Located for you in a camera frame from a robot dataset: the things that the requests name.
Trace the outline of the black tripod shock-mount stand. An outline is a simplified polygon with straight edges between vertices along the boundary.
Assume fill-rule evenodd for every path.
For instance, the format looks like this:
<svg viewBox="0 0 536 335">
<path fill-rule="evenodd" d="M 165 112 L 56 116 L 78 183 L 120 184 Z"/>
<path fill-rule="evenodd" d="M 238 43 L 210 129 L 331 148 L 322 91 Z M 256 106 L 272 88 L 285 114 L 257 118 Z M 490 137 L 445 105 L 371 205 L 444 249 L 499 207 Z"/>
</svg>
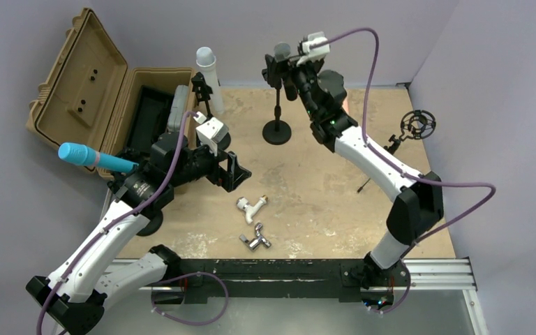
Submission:
<svg viewBox="0 0 536 335">
<path fill-rule="evenodd" d="M 426 110 L 413 110 L 406 113 L 400 122 L 400 135 L 392 135 L 389 144 L 383 149 L 394 155 L 405 140 L 423 140 L 430 137 L 437 126 L 435 116 Z"/>
</svg>

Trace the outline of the black microphone silver grille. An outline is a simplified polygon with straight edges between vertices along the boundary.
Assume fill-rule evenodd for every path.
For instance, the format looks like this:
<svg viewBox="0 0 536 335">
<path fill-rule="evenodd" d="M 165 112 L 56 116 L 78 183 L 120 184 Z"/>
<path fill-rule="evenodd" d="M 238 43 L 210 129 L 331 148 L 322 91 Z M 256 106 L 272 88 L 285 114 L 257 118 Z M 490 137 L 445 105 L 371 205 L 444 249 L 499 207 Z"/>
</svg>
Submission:
<svg viewBox="0 0 536 335">
<path fill-rule="evenodd" d="M 285 96 L 289 101 L 295 101 L 298 97 L 297 89 L 290 76 L 291 49 L 287 43 L 280 42 L 274 46 L 274 58 L 276 62 L 276 75 L 281 80 L 285 89 Z"/>
</svg>

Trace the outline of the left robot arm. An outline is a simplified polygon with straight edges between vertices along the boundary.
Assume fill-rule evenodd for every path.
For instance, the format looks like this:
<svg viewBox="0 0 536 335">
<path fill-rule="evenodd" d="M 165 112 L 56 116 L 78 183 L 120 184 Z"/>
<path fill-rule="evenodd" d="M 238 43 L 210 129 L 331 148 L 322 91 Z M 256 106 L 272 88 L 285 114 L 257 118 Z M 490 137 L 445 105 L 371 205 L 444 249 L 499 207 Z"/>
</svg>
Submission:
<svg viewBox="0 0 536 335">
<path fill-rule="evenodd" d="M 113 170 L 108 186 L 114 199 L 100 222 L 62 265 L 47 276 L 34 276 L 26 286 L 41 307 L 40 316 L 51 317 L 63 334 L 88 334 L 106 310 L 146 285 L 176 283 L 186 289 L 190 275 L 181 258 L 162 244 L 127 267 L 114 272 L 107 268 L 174 200 L 176 187 L 207 179 L 231 192 L 251 177 L 235 152 L 213 140 L 189 149 L 181 133 L 166 133 L 148 152 L 127 149 L 121 157 L 136 158 L 137 164 L 127 171 Z"/>
</svg>

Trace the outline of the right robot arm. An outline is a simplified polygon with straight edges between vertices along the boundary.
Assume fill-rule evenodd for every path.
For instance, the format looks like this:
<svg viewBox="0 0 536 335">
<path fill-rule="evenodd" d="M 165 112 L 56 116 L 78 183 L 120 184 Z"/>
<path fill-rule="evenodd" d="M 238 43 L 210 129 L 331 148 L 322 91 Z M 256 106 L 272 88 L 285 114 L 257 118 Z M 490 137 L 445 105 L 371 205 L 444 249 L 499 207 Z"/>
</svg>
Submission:
<svg viewBox="0 0 536 335">
<path fill-rule="evenodd" d="M 364 288 L 388 284 L 404 253 L 444 216 L 440 177 L 405 165 L 368 138 L 342 106 L 343 76 L 321 66 L 321 61 L 289 61 L 285 84 L 296 89 L 316 141 L 359 168 L 392 202 L 386 232 L 355 274 Z"/>
</svg>

